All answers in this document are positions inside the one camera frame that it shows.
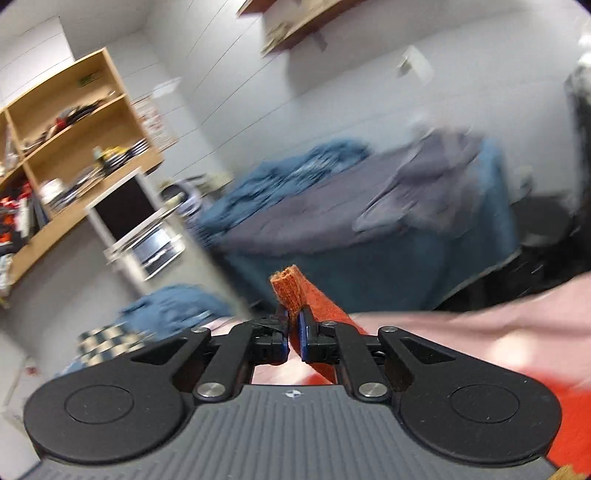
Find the orange cloth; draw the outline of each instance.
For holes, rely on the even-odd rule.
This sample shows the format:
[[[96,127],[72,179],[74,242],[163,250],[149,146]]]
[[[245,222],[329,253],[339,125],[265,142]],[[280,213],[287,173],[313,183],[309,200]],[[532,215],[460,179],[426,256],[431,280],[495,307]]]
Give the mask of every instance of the orange cloth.
[[[304,305],[308,305],[317,322],[335,320],[355,325],[343,310],[338,308],[326,295],[312,284],[295,265],[271,276],[271,285],[279,302],[287,309],[290,317],[290,343],[300,354],[300,338],[296,325],[297,316]],[[327,364],[312,364],[318,373],[310,379],[313,385],[336,383],[335,369]]]
[[[314,318],[336,320],[355,325],[359,333],[366,332],[353,322],[349,316],[337,307],[315,285],[309,282],[295,265],[278,272],[271,277],[271,285],[277,299],[289,311],[292,333],[290,343],[300,353],[297,334],[297,315],[304,305],[309,305]],[[310,377],[308,385],[335,383],[334,370],[330,365],[313,364],[317,374]],[[591,474],[591,393],[580,391],[564,383],[538,378],[556,395],[562,407],[562,424],[554,440],[548,458],[558,466],[571,464],[577,472]]]

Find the checkered cloth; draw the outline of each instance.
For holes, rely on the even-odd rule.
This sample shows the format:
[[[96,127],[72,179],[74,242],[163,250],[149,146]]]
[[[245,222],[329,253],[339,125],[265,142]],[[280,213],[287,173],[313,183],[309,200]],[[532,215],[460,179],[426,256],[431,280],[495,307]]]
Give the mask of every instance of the checkered cloth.
[[[129,330],[125,324],[107,325],[78,337],[80,360],[86,367],[110,360],[125,352],[145,346],[147,336]]]

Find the gray blanket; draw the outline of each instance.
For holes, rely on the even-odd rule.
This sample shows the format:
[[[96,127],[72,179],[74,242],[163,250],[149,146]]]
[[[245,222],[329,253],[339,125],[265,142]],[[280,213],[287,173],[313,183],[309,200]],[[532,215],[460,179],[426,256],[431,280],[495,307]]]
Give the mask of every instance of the gray blanket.
[[[405,222],[455,236],[466,232],[480,206],[476,159],[481,143],[482,137],[449,131],[419,141],[353,229]]]
[[[461,138],[462,148],[472,144],[469,138]],[[435,136],[428,137],[422,151],[424,155],[417,157],[416,145],[409,145],[372,155],[305,192],[252,215],[229,230],[220,239],[219,247],[222,251],[272,256],[309,254],[404,231],[405,222],[383,222],[360,231],[355,231],[353,224],[391,183],[399,168],[412,163],[408,163],[409,155],[416,157],[419,166],[419,161],[429,163],[434,156],[442,156],[443,145]]]

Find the orange towel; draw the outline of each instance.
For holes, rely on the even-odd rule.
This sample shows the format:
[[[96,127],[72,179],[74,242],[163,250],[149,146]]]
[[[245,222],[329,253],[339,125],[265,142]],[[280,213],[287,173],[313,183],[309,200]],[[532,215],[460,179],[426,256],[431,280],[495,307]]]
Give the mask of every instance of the orange towel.
[[[300,338],[296,325],[297,316],[304,305],[310,306],[314,318],[318,322],[335,320],[337,322],[355,323],[343,310],[338,308],[326,295],[304,276],[295,265],[287,267],[283,272],[277,272],[271,276],[271,285],[279,302],[287,309],[290,317],[290,343],[295,351],[300,354]],[[365,333],[355,325],[360,333]],[[318,375],[310,379],[313,385],[336,383],[335,371],[327,364],[311,365]]]

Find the blue blanket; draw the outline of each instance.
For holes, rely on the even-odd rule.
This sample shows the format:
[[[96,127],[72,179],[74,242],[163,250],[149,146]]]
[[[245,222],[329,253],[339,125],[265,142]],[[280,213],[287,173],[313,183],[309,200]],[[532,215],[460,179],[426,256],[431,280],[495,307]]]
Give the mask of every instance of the blue blanket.
[[[121,310],[113,324],[124,323],[129,330],[144,333],[151,342],[158,342],[184,329],[232,315],[232,309],[225,302],[200,287],[178,284],[141,297]],[[82,368],[84,364],[76,358],[62,374]]]
[[[196,223],[187,226],[205,245],[259,210],[342,172],[370,155],[368,146],[352,140],[318,145],[306,155],[261,163]]]
[[[337,202],[340,205],[345,201],[344,197],[354,197],[350,189],[343,187],[343,178],[356,176],[357,182],[349,179],[349,184],[363,186],[369,181],[373,162],[368,159],[299,195],[301,204],[306,207],[306,215],[318,217],[320,213],[316,210],[322,210],[334,216],[337,209],[330,209],[330,206]],[[295,264],[346,312],[431,310],[464,282],[502,265],[519,247],[502,166],[501,150],[491,140],[484,140],[478,162],[480,208],[471,227],[458,238],[432,229],[410,227],[348,247],[312,251],[305,249],[310,243],[306,243],[304,235],[300,242],[289,244],[297,247],[297,251],[294,247],[290,252],[269,255],[225,248],[216,254],[216,261],[249,301],[265,300],[274,305],[276,299],[269,285],[269,276]],[[302,197],[310,195],[329,197],[325,203],[331,205],[327,207],[316,201],[303,200]],[[280,209],[284,203],[273,209]],[[246,228],[247,223],[259,215],[225,235],[225,239],[236,230]],[[309,231],[300,225],[298,228],[305,234]]]

